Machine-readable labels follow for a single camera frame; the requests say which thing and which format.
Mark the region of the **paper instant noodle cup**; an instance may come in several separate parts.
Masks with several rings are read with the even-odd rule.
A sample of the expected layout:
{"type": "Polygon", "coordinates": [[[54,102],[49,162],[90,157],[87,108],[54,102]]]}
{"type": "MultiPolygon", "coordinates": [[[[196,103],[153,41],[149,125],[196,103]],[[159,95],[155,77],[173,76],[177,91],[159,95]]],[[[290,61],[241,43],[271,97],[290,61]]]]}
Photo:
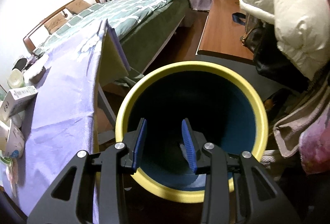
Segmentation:
{"type": "Polygon", "coordinates": [[[1,152],[4,157],[21,158],[25,139],[21,130],[9,120],[9,126],[1,121],[1,152]]]}

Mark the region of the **white green tea box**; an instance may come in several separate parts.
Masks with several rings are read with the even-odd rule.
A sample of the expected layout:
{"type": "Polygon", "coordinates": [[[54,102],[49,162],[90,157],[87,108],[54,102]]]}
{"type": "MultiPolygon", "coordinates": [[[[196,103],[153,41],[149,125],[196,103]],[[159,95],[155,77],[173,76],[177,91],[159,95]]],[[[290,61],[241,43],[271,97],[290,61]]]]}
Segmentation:
{"type": "Polygon", "coordinates": [[[34,86],[10,89],[1,104],[1,117],[8,121],[12,116],[25,110],[30,101],[38,94],[34,86]]]}

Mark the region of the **green white drink bottle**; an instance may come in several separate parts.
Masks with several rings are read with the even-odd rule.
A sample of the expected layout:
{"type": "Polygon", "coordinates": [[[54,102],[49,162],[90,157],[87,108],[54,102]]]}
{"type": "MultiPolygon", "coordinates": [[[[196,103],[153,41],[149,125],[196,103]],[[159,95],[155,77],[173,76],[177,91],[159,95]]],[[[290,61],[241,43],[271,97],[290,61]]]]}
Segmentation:
{"type": "Polygon", "coordinates": [[[7,84],[10,89],[24,87],[25,80],[23,73],[17,68],[13,69],[7,79],[7,84]]]}

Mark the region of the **white foam fruit net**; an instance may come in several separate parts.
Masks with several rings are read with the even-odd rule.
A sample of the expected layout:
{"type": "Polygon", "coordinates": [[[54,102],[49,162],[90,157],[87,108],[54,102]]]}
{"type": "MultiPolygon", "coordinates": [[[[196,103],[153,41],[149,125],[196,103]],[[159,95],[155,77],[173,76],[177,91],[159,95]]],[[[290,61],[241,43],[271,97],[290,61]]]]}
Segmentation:
{"type": "Polygon", "coordinates": [[[42,64],[34,63],[28,70],[25,70],[24,83],[25,85],[38,84],[46,72],[46,68],[42,64]]]}

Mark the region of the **yellow rimmed trash bin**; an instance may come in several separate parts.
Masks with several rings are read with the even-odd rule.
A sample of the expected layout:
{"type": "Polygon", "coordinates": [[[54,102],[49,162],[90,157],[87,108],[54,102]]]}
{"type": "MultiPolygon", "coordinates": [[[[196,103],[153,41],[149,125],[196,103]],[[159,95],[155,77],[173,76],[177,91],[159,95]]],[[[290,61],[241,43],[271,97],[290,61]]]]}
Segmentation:
{"type": "Polygon", "coordinates": [[[229,154],[250,151],[260,160],[268,140],[265,107],[238,73],[203,61],[169,64],[144,76],[124,98],[115,137],[146,121],[141,165],[133,179],[173,202],[204,200],[205,175],[196,175],[184,147],[187,131],[229,154]]]}

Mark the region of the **purple floral tablecloth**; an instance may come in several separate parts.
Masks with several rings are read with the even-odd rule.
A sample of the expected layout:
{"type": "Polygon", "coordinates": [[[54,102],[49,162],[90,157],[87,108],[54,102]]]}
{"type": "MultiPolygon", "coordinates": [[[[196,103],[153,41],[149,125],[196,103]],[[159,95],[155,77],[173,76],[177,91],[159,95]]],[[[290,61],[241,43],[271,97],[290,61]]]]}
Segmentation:
{"type": "MultiPolygon", "coordinates": [[[[79,152],[98,151],[95,111],[98,85],[127,75],[127,60],[107,20],[60,41],[39,60],[46,72],[38,94],[9,120],[25,139],[21,158],[1,152],[1,223],[27,217],[67,163],[79,152]]],[[[1,121],[9,126],[9,120],[1,121]]]]}

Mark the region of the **pink floral fabric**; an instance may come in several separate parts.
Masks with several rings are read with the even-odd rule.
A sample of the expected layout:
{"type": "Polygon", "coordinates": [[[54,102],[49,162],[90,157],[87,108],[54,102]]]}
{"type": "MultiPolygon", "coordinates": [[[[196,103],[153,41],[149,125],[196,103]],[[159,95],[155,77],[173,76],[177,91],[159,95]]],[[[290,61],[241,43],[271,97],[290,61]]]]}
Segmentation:
{"type": "Polygon", "coordinates": [[[329,117],[321,116],[299,138],[301,163],[306,174],[329,170],[329,117]]]}

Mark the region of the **black bag on nightstand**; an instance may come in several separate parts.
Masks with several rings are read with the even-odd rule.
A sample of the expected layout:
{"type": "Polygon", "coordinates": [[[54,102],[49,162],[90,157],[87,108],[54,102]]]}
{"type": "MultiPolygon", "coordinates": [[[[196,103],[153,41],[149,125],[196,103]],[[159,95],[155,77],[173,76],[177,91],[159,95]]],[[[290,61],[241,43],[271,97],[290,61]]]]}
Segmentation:
{"type": "Polygon", "coordinates": [[[27,59],[26,58],[20,58],[16,62],[16,64],[14,65],[14,67],[12,69],[13,70],[18,69],[19,71],[22,71],[26,67],[26,64],[27,64],[27,59]]]}

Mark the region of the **wooden headboard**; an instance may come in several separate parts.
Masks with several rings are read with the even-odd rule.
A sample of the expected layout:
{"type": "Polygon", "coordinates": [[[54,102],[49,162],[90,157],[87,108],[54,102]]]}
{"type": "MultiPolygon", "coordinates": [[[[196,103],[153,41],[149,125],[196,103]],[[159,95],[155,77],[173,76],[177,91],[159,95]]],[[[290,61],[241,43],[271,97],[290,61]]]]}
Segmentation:
{"type": "MultiPolygon", "coordinates": [[[[42,26],[44,26],[45,23],[47,23],[49,20],[51,20],[54,16],[61,13],[67,5],[69,5],[71,2],[76,1],[72,0],[69,1],[69,3],[65,4],[64,6],[60,7],[59,9],[55,10],[52,14],[41,20],[32,30],[30,30],[23,38],[23,43],[27,49],[27,51],[32,54],[32,52],[35,50],[36,46],[34,45],[33,41],[31,40],[31,36],[33,33],[35,33],[38,29],[40,29],[42,26]]],[[[89,0],[93,1],[94,3],[100,3],[100,0],[89,0]]]]}

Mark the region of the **wooden low cabinet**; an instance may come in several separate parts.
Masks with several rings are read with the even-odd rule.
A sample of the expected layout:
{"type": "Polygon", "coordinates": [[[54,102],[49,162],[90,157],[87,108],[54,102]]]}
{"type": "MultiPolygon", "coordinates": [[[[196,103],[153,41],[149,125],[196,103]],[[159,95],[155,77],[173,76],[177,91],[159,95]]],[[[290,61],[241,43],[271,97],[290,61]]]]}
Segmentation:
{"type": "Polygon", "coordinates": [[[240,38],[244,26],[232,20],[240,11],[238,0],[212,0],[209,14],[197,47],[197,55],[214,56],[252,64],[253,54],[244,47],[240,38]]]}

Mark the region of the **brown pillow left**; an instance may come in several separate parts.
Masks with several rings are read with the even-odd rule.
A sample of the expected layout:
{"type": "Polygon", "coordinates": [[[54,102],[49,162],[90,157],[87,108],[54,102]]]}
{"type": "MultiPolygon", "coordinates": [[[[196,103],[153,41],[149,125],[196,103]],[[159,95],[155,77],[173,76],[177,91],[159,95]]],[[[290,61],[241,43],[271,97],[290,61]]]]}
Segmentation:
{"type": "Polygon", "coordinates": [[[68,20],[63,16],[63,14],[58,13],[57,15],[49,19],[47,22],[45,22],[44,27],[46,28],[49,34],[53,34],[67,22],[68,20]]]}

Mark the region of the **brown pillow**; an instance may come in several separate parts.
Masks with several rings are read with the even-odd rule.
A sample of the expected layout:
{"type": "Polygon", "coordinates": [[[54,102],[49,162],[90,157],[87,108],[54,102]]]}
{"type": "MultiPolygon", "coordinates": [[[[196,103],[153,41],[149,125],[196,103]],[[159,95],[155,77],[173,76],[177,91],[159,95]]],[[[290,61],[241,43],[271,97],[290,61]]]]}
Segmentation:
{"type": "Polygon", "coordinates": [[[46,28],[49,34],[53,34],[67,22],[68,20],[63,16],[63,14],[58,13],[57,15],[49,19],[47,22],[45,22],[44,27],[46,28]]]}
{"type": "Polygon", "coordinates": [[[91,4],[84,0],[74,0],[69,3],[65,8],[69,10],[71,14],[79,14],[83,10],[88,9],[90,6],[91,4]]]}

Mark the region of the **green plaid bed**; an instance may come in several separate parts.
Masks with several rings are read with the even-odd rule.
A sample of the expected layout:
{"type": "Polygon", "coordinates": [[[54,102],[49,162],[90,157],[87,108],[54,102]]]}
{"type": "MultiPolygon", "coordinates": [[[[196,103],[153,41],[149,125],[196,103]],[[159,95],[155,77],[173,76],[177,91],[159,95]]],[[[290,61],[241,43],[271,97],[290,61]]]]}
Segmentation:
{"type": "Polygon", "coordinates": [[[115,29],[130,66],[143,73],[168,43],[190,9],[190,0],[111,0],[91,4],[79,14],[71,14],[65,8],[61,14],[68,22],[49,34],[33,53],[41,56],[88,25],[107,20],[115,29]]]}

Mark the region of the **brown pillow right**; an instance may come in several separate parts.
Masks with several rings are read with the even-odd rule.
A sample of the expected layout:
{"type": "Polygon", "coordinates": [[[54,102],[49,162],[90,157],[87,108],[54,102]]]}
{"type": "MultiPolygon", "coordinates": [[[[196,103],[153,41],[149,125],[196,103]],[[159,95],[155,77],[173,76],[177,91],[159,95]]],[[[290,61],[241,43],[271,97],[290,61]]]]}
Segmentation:
{"type": "Polygon", "coordinates": [[[84,0],[74,0],[69,3],[65,8],[69,10],[71,14],[79,14],[83,10],[88,9],[90,6],[91,4],[84,0]]]}

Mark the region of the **cream puffer jacket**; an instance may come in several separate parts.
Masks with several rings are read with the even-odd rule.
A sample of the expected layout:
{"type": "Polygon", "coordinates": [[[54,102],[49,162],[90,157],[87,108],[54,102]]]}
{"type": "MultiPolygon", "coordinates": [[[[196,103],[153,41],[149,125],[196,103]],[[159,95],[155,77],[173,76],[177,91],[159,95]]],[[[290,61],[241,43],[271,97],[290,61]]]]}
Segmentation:
{"type": "Polygon", "coordinates": [[[329,61],[328,0],[240,0],[240,7],[274,25],[277,47],[309,80],[329,61]]]}

